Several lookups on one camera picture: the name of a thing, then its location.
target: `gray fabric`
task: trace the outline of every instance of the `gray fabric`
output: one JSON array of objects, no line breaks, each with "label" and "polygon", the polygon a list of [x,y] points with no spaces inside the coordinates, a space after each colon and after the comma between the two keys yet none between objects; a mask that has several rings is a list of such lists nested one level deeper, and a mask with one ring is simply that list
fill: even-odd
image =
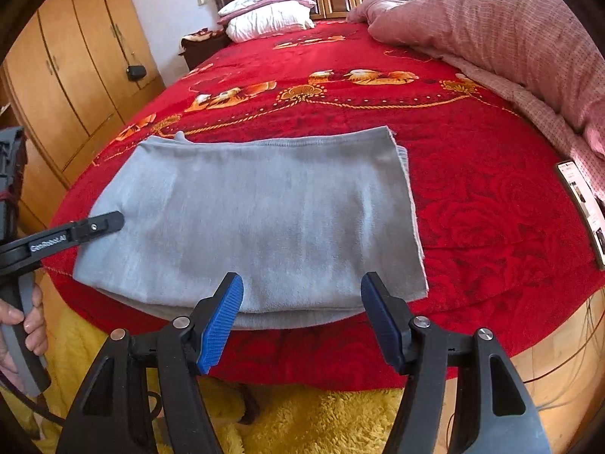
[{"label": "gray fabric", "polygon": [[377,271],[427,295],[409,180],[386,126],[329,137],[199,144],[150,137],[90,216],[124,228],[82,246],[74,278],[149,314],[188,314],[228,271],[244,281],[237,329],[329,323],[363,311]]}]

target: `blue rubber pad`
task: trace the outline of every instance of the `blue rubber pad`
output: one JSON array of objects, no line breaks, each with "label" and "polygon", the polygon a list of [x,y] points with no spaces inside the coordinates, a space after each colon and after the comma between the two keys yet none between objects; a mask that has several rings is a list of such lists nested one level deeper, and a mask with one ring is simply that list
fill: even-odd
[{"label": "blue rubber pad", "polygon": [[367,274],[361,279],[361,301],[364,303],[365,312],[370,319],[385,362],[399,372],[405,365],[405,358],[401,350],[401,333],[386,309],[380,293]]},{"label": "blue rubber pad", "polygon": [[243,299],[244,283],[236,275],[202,335],[201,354],[197,362],[200,372],[207,374],[211,367],[219,363]]}]

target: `metal screw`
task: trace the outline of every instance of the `metal screw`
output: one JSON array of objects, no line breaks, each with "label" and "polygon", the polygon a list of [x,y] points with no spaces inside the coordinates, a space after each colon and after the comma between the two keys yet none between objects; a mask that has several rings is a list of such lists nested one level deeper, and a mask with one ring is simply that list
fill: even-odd
[{"label": "metal screw", "polygon": [[181,317],[177,317],[173,322],[172,325],[176,328],[176,329],[184,329],[187,326],[189,326],[189,323],[191,321],[189,320],[188,317],[185,316],[181,316]]},{"label": "metal screw", "polygon": [[479,338],[484,339],[485,341],[489,341],[490,339],[494,338],[494,333],[492,333],[486,327],[482,327],[479,331],[477,331],[477,335],[479,335]]},{"label": "metal screw", "polygon": [[110,338],[114,341],[120,341],[124,336],[126,336],[126,331],[119,327],[111,332]]},{"label": "metal screw", "polygon": [[431,320],[428,317],[416,316],[414,318],[414,324],[417,327],[429,327],[431,326]]}]

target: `human hand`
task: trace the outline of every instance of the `human hand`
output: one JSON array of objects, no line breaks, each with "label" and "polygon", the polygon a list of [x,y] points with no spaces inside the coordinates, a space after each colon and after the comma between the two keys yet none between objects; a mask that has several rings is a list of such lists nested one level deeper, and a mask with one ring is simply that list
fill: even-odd
[{"label": "human hand", "polygon": [[[42,306],[42,291],[38,285],[35,285],[31,294],[31,303],[33,309],[27,316],[12,306],[9,306],[4,300],[0,299],[0,324],[23,323],[25,332],[28,334],[25,340],[25,346],[38,356],[45,354],[48,350],[48,337],[46,335],[46,321],[44,320],[44,307]],[[0,332],[0,371],[11,381],[19,390],[23,391],[23,382],[19,378],[17,367],[13,358],[8,353],[4,336]]]}]

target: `yellow rug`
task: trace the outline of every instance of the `yellow rug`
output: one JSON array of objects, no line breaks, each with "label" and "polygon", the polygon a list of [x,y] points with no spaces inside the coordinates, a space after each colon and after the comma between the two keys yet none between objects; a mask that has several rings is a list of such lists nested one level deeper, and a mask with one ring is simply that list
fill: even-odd
[{"label": "yellow rug", "polygon": [[[50,410],[64,418],[107,335],[63,302],[56,311],[48,316],[47,359],[53,382],[45,397]],[[150,373],[147,379],[149,389],[158,392],[157,375]],[[261,413],[251,426],[242,426],[237,421],[244,414],[244,403],[237,386],[209,377],[199,383],[225,454],[378,454],[402,395],[401,390],[343,393],[304,386],[256,386],[252,392]],[[29,410],[3,394],[21,424],[34,432],[37,425]],[[44,439],[37,445],[44,454],[54,453],[60,428],[43,421],[41,430]],[[160,454],[171,452],[156,421],[154,432]]]}]

